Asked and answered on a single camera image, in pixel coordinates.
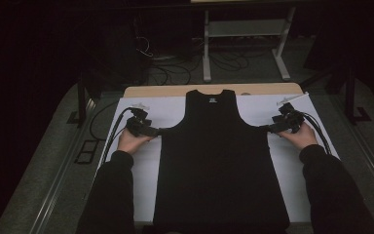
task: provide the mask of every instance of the black tank top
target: black tank top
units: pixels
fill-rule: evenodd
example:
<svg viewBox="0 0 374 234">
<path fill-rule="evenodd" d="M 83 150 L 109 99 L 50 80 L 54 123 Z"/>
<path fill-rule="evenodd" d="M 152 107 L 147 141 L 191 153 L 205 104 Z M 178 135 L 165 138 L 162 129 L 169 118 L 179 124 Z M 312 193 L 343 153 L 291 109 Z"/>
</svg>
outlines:
<svg viewBox="0 0 374 234">
<path fill-rule="evenodd" d="M 234 91 L 187 93 L 183 120 L 162 135 L 157 233 L 285 233 L 267 133 L 241 118 Z"/>
</svg>

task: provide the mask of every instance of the hand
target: hand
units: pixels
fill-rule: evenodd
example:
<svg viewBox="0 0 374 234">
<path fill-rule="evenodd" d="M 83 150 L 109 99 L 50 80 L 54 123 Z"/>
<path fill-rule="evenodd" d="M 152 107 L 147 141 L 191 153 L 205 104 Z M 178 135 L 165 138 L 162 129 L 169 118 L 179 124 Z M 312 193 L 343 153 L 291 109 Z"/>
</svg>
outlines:
<svg viewBox="0 0 374 234">
<path fill-rule="evenodd" d="M 300 125 L 300 130 L 295 134 L 281 132 L 278 133 L 278 135 L 288 139 L 291 143 L 293 143 L 294 146 L 296 146 L 300 150 L 311 144 L 318 144 L 318 141 L 315 137 L 315 130 L 313 130 L 305 122 Z"/>
<path fill-rule="evenodd" d="M 128 129 L 124 129 L 118 139 L 117 150 L 125 151 L 132 155 L 142 144 L 151 139 L 153 139 L 152 136 L 134 136 Z"/>
</svg>

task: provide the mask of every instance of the cable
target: cable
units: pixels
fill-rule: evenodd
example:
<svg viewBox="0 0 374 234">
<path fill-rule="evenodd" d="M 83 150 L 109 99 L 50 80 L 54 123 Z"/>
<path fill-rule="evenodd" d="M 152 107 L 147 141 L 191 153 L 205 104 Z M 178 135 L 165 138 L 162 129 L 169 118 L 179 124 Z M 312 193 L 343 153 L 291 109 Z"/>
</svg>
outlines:
<svg viewBox="0 0 374 234">
<path fill-rule="evenodd" d="M 310 115 L 308 113 L 305 113 L 305 112 L 300 112 L 300 111 L 297 111 L 297 112 L 302 114 L 305 117 L 305 119 L 308 120 L 309 123 L 311 123 L 311 125 L 317 131 L 318 136 L 321 138 L 321 141 L 323 141 L 323 145 L 324 145 L 324 149 L 325 149 L 326 153 L 327 154 L 332 154 L 332 151 L 330 150 L 329 143 L 327 142 L 326 137 L 324 136 L 323 132 L 321 131 L 320 124 L 315 119 L 315 117 L 313 117 L 312 115 Z"/>
<path fill-rule="evenodd" d="M 139 50 L 139 49 L 136 49 L 136 50 L 137 50 L 138 52 L 142 53 L 143 55 L 147 56 L 147 57 L 150 57 L 150 58 L 153 57 L 154 54 L 148 52 L 148 50 L 150 49 L 150 41 L 149 41 L 147 38 L 142 37 L 142 36 L 137 36 L 136 39 L 143 39 L 143 40 L 145 40 L 145 41 L 147 42 L 147 48 L 146 48 L 144 51 L 141 51 L 141 50 Z"/>
<path fill-rule="evenodd" d="M 117 134 L 115 134 L 114 135 L 114 138 L 113 138 L 113 140 L 115 139 L 115 138 L 117 138 L 117 136 L 124 130 L 124 128 L 122 128 L 120 131 L 118 131 L 118 133 Z"/>
<path fill-rule="evenodd" d="M 165 70 L 163 70 L 161 67 L 157 67 L 157 66 L 153 66 L 153 67 L 151 67 L 151 69 L 158 69 L 158 70 L 161 70 L 161 71 L 164 72 L 164 74 L 166 75 L 166 79 L 164 80 L 164 82 L 162 82 L 160 84 L 158 83 L 157 79 L 155 77 L 153 77 L 154 80 L 156 81 L 156 85 L 158 85 L 158 86 L 164 86 L 167 83 L 167 80 L 169 80 L 169 77 L 170 77 L 170 75 L 168 74 L 168 72 L 166 72 Z"/>
<path fill-rule="evenodd" d="M 157 80 L 153 77 L 156 80 L 156 84 L 157 85 L 165 85 L 167 83 L 167 81 L 169 81 L 169 83 L 172 84 L 172 85 L 188 85 L 191 82 L 191 79 L 192 79 L 191 72 L 199 67 L 199 65 L 202 61 L 202 57 L 199 57 L 197 59 L 197 62 L 195 63 L 195 65 L 190 69 L 185 67 L 185 66 L 179 65 L 179 64 L 185 63 L 187 61 L 188 60 L 183 60 L 183 61 L 176 62 L 176 63 L 160 63 L 160 62 L 159 63 L 153 63 L 151 65 L 151 68 L 159 69 L 166 74 L 166 80 L 165 80 L 165 82 L 163 82 L 161 84 L 158 84 Z M 172 68 L 181 69 L 183 71 L 175 71 Z M 171 73 L 172 74 L 187 74 L 188 75 L 187 81 L 184 82 L 184 83 L 175 83 L 175 82 L 173 82 L 172 76 L 170 75 Z"/>
<path fill-rule="evenodd" d="M 196 57 L 196 56 L 199 56 L 198 62 L 189 71 L 195 70 L 199 66 L 199 64 L 200 64 L 200 61 L 201 61 L 202 57 L 201 57 L 201 55 L 195 55 L 193 57 Z M 161 60 L 154 60 L 154 62 L 155 62 L 154 65 L 156 65 L 156 66 L 175 66 L 175 65 L 181 65 L 181 64 L 186 63 L 188 61 L 191 61 L 191 59 L 184 59 L 184 60 L 176 62 L 176 63 L 164 63 L 164 64 L 161 64 L 160 63 L 160 62 L 162 62 Z"/>
<path fill-rule="evenodd" d="M 250 46 L 249 46 L 250 49 L 254 48 L 255 44 L 256 44 L 256 42 L 253 41 L 250 44 Z M 217 47 L 218 49 L 222 49 L 220 47 L 219 43 L 215 43 L 214 46 Z M 236 44 L 233 43 L 232 40 L 231 40 L 230 48 L 232 48 L 232 47 L 233 47 L 233 50 L 236 50 L 238 48 L 236 46 Z M 262 53 L 260 53 L 258 55 L 247 56 L 247 54 L 249 53 L 250 49 L 248 49 L 248 50 L 246 50 L 244 52 L 238 53 L 238 54 L 236 54 L 234 52 L 218 53 L 218 55 L 221 58 L 217 58 L 216 56 L 210 56 L 210 58 L 211 58 L 211 61 L 216 66 L 218 66 L 220 69 L 227 70 L 227 71 L 239 71 L 239 70 L 241 70 L 243 68 L 249 67 L 249 60 L 248 60 L 248 58 L 261 57 L 261 56 L 265 55 L 266 53 L 268 53 L 270 51 L 270 50 L 267 49 L 267 50 L 264 50 Z"/>
<path fill-rule="evenodd" d="M 108 107 L 114 105 L 114 104 L 117 104 L 118 101 L 114 101 L 108 105 L 106 105 L 105 107 L 103 107 L 101 110 L 99 110 L 95 116 L 92 118 L 91 122 L 90 122 L 90 135 L 91 137 L 93 137 L 94 139 L 97 139 L 99 141 L 106 141 L 106 138 L 100 138 L 100 137 L 97 137 L 95 134 L 94 134 L 94 131 L 93 131 L 93 125 L 94 125 L 94 121 L 95 121 L 95 118 L 104 110 L 106 110 Z"/>
<path fill-rule="evenodd" d="M 187 62 L 187 61 L 188 61 L 187 59 L 184 59 L 184 60 L 179 61 L 179 62 L 176 62 L 176 63 L 160 64 L 160 62 L 163 62 L 162 59 L 154 59 L 154 62 L 155 62 L 155 63 L 158 63 L 158 64 L 156 64 L 156 65 L 160 65 L 160 66 L 180 65 L 180 64 L 185 63 L 185 62 Z"/>
<path fill-rule="evenodd" d="M 124 117 L 124 113 L 126 113 L 128 110 L 131 110 L 131 108 L 128 107 L 128 108 L 124 109 L 123 112 L 121 112 L 121 114 L 118 116 L 118 119 L 114 124 L 114 128 L 112 129 L 111 135 L 110 135 L 108 141 L 105 144 L 105 150 L 104 150 L 104 153 L 102 154 L 102 157 L 101 157 L 101 165 L 104 164 L 105 160 L 107 159 L 107 155 L 108 155 L 108 152 L 111 148 L 112 142 L 114 141 L 114 139 L 116 137 L 117 128 L 120 125 L 120 122 Z"/>
</svg>

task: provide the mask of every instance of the black clothing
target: black clothing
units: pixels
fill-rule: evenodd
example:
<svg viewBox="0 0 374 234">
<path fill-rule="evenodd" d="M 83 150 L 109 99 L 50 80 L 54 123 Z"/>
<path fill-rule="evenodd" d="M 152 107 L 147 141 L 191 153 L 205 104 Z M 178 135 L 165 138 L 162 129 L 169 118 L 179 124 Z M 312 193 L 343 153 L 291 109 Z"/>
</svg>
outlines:
<svg viewBox="0 0 374 234">
<path fill-rule="evenodd" d="M 129 153 L 115 151 L 98 169 L 76 233 L 135 233 L 132 165 Z"/>
<path fill-rule="evenodd" d="M 374 234 L 374 219 L 342 163 L 319 145 L 300 153 L 316 234 Z M 76 233 L 134 233 L 132 157 L 122 151 L 99 168 Z"/>
<path fill-rule="evenodd" d="M 188 92 L 183 120 L 162 133 L 156 232 L 283 233 L 268 131 L 241 118 L 234 91 Z"/>
</svg>

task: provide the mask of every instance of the black cable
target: black cable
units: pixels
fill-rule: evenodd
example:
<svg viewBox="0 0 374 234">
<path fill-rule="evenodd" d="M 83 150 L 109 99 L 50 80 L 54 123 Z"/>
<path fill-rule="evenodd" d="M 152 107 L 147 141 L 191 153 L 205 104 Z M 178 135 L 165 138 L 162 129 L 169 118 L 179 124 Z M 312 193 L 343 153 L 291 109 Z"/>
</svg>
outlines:
<svg viewBox="0 0 374 234">
<path fill-rule="evenodd" d="M 96 117 L 97 117 L 97 116 L 98 116 L 102 111 L 106 110 L 108 107 L 110 107 L 110 106 L 112 106 L 112 105 L 114 105 L 114 104 L 117 104 L 117 103 L 118 103 L 118 101 L 114 101 L 114 102 L 108 104 L 107 106 L 103 107 L 101 110 L 99 110 L 99 111 L 95 114 L 95 116 L 92 118 L 92 120 L 91 120 L 91 122 L 90 122 L 90 135 L 91 135 L 91 137 L 93 137 L 94 139 L 97 139 L 97 140 L 99 140 L 99 141 L 106 141 L 106 140 L 107 140 L 106 138 L 100 138 L 100 137 L 97 137 L 97 136 L 94 134 L 94 132 L 93 132 L 94 121 L 95 121 L 95 118 L 96 118 Z"/>
<path fill-rule="evenodd" d="M 186 63 L 186 62 L 188 62 L 188 61 L 190 61 L 190 60 L 188 60 L 188 59 L 184 59 L 183 61 L 176 62 L 176 63 L 157 64 L 157 63 L 162 62 L 162 61 L 161 61 L 161 60 L 154 60 L 154 62 L 155 62 L 154 65 L 155 65 L 155 66 L 175 66 L 175 65 L 181 65 L 181 64 Z M 189 71 L 193 71 L 193 70 L 195 70 L 195 69 L 199 66 L 200 61 L 201 61 L 201 57 L 198 59 L 198 62 L 196 63 L 196 65 L 194 65 L 193 68 L 189 69 Z"/>
<path fill-rule="evenodd" d="M 235 44 L 233 42 L 231 42 L 231 47 L 233 48 L 237 48 L 235 46 Z M 254 45 L 256 43 L 253 42 L 251 45 L 250 45 L 250 48 L 253 48 Z M 216 65 L 218 66 L 220 69 L 223 69 L 223 70 L 227 70 L 227 71 L 239 71 L 243 68 L 247 68 L 249 67 L 249 60 L 248 58 L 257 58 L 257 57 L 261 57 L 263 55 L 265 55 L 269 50 L 265 50 L 263 53 L 261 54 L 258 54 L 256 56 L 247 56 L 246 54 L 249 52 L 250 50 L 246 50 L 244 52 L 241 52 L 241 53 L 234 53 L 234 52 L 227 52 L 227 53 L 224 53 L 226 55 L 223 55 L 222 53 L 218 53 L 218 55 L 220 55 L 224 60 L 221 60 L 220 58 L 217 58 L 215 56 L 210 56 L 211 58 L 211 61 Z M 244 60 L 244 64 L 242 64 L 240 62 L 240 59 L 243 59 Z"/>
<path fill-rule="evenodd" d="M 240 57 L 243 57 L 243 58 L 257 58 L 257 57 L 261 57 L 261 56 L 264 56 L 266 53 L 269 53 L 271 51 L 272 48 L 270 49 L 265 49 L 261 54 L 258 54 L 256 56 L 247 56 L 247 54 L 251 51 L 251 49 L 255 48 L 255 45 L 257 44 L 256 43 L 256 39 L 259 39 L 259 38 L 254 38 L 253 42 L 248 46 L 249 49 L 247 49 L 246 51 L 240 53 Z"/>
<path fill-rule="evenodd" d="M 101 157 L 101 165 L 104 164 L 105 160 L 107 159 L 107 155 L 108 155 L 108 152 L 109 152 L 110 147 L 112 145 L 112 142 L 114 141 L 114 139 L 116 137 L 117 128 L 120 125 L 120 122 L 121 122 L 121 120 L 124 117 L 124 113 L 127 110 L 131 110 L 131 108 L 128 107 L 128 108 L 124 109 L 123 112 L 121 112 L 121 114 L 118 116 L 118 119 L 117 119 L 117 121 L 114 124 L 114 128 L 112 129 L 111 135 L 110 135 L 108 141 L 105 144 L 105 150 L 104 150 L 104 153 L 102 154 L 102 157 Z"/>
<path fill-rule="evenodd" d="M 218 49 L 220 49 L 219 44 L 215 44 L 215 46 L 216 46 Z M 246 51 L 246 52 L 241 52 L 241 53 L 239 53 L 238 55 L 236 55 L 233 51 L 235 51 L 235 50 L 237 49 L 237 46 L 235 45 L 235 43 L 233 43 L 233 40 L 230 40 L 230 47 L 233 48 L 233 49 L 230 49 L 231 51 L 228 52 L 228 53 L 230 53 L 230 54 L 232 54 L 233 56 L 235 56 L 236 58 L 234 58 L 234 59 L 242 58 L 242 57 L 247 53 L 247 51 Z"/>
<path fill-rule="evenodd" d="M 317 131 L 318 136 L 321 138 L 321 141 L 323 142 L 324 149 L 325 149 L 326 153 L 327 154 L 332 154 L 332 151 L 330 150 L 329 143 L 327 142 L 326 137 L 324 136 L 323 132 L 321 131 L 320 124 L 315 119 L 315 117 L 313 117 L 312 115 L 310 115 L 308 113 L 304 113 L 304 112 L 299 112 L 299 113 L 301 113 L 305 117 L 305 119 L 308 120 L 309 123 L 311 123 L 311 125 Z"/>
<path fill-rule="evenodd" d="M 170 75 L 168 74 L 168 72 L 166 72 L 164 69 L 162 69 L 162 68 L 159 67 L 159 66 L 152 66 L 151 68 L 152 68 L 152 69 L 158 69 L 158 70 L 161 70 L 161 71 L 164 72 L 164 74 L 166 75 L 166 79 L 165 79 L 165 81 L 162 82 L 161 84 L 159 84 L 158 81 L 157 81 L 157 79 L 156 79 L 155 77 L 153 77 L 154 80 L 156 81 L 156 85 L 158 85 L 158 86 L 164 86 L 164 85 L 167 83 L 167 80 L 170 79 Z"/>
<path fill-rule="evenodd" d="M 162 70 L 163 72 L 166 73 L 167 75 L 167 80 L 169 80 L 169 82 L 172 84 L 172 85 L 188 85 L 192 79 L 192 74 L 191 72 L 194 71 L 195 69 L 197 69 L 202 61 L 201 57 L 199 57 L 199 59 L 197 60 L 196 64 L 192 67 L 192 68 L 187 68 L 187 67 L 184 67 L 184 66 L 181 66 L 179 64 L 182 64 L 182 63 L 185 63 L 187 62 L 188 60 L 184 60 L 182 62 L 177 62 L 177 63 L 165 63 L 165 64 L 157 64 L 157 63 L 154 63 L 152 64 L 152 68 L 156 68 L 156 69 L 159 69 L 159 70 Z M 171 70 L 171 68 L 178 68 L 178 69 L 182 69 L 184 71 L 174 71 L 174 70 Z M 171 75 L 170 73 L 173 73 L 173 74 L 187 74 L 188 75 L 188 79 L 186 82 L 184 83 L 181 83 L 181 84 L 178 84 L 178 83 L 174 83 L 172 81 L 172 78 L 171 78 Z"/>
<path fill-rule="evenodd" d="M 124 130 L 124 128 L 122 128 L 120 131 L 118 131 L 118 133 L 117 134 L 115 134 L 114 135 L 114 138 L 113 138 L 113 140 L 115 139 L 115 138 L 117 138 L 117 136 Z"/>
<path fill-rule="evenodd" d="M 153 61 L 154 61 L 155 63 L 160 63 L 160 62 L 165 62 L 165 61 L 170 60 L 170 59 L 178 59 L 178 58 L 169 58 L 169 59 L 166 59 L 166 60 L 153 59 Z M 183 64 L 183 63 L 185 63 L 185 62 L 187 62 L 187 61 L 189 61 L 189 60 L 188 60 L 188 59 L 184 59 L 184 60 L 182 60 L 182 61 L 178 61 L 178 62 L 176 62 L 176 63 L 156 64 L 156 65 L 160 65 L 160 66 L 181 65 L 181 64 Z"/>
</svg>

